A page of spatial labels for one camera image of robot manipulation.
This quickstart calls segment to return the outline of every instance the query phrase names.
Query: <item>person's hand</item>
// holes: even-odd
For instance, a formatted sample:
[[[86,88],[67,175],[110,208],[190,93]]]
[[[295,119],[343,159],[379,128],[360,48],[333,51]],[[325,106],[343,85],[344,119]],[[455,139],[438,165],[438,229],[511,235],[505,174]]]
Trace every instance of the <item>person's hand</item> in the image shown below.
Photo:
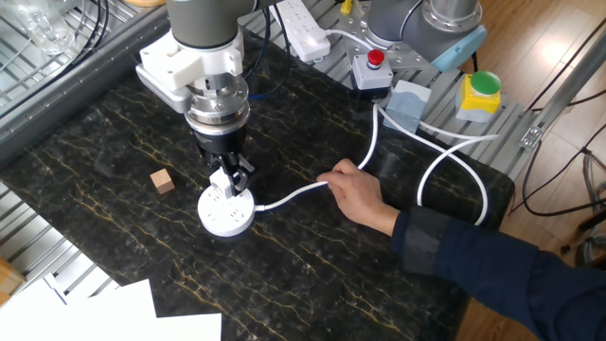
[[[345,159],[317,180],[329,183],[337,205],[346,217],[391,236],[400,212],[383,202],[376,177],[358,170]]]

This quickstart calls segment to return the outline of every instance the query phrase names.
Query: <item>round power strip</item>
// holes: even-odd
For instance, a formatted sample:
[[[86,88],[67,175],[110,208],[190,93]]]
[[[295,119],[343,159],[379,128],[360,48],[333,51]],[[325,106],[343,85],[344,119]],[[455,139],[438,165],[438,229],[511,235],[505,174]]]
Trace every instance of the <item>round power strip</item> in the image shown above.
[[[219,237],[233,237],[244,232],[255,218],[255,199],[250,190],[224,199],[212,186],[198,201],[198,215],[205,229]]]

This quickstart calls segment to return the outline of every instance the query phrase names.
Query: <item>red button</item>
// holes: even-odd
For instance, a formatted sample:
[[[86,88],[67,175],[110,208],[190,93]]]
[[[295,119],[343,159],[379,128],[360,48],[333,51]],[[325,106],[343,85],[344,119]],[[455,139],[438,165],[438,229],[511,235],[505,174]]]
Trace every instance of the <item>red button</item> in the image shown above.
[[[373,49],[368,52],[368,62],[371,65],[379,66],[385,60],[385,54],[378,49]]]

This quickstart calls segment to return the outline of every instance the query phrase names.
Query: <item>green button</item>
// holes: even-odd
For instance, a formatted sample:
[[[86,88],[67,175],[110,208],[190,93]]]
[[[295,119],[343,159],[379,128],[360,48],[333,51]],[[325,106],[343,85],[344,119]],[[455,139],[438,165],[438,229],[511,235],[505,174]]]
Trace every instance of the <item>green button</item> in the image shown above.
[[[490,71],[478,71],[472,76],[472,87],[475,91],[484,95],[496,94],[501,90],[501,80]]]

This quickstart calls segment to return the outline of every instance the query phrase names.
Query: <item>jacket sleeve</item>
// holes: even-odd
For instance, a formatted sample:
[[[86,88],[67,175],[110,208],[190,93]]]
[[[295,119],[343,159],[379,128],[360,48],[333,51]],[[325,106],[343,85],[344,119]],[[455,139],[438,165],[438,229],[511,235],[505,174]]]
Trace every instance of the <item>jacket sleeve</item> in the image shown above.
[[[455,282],[543,340],[606,340],[606,273],[423,207],[400,214],[392,247],[405,271]]]

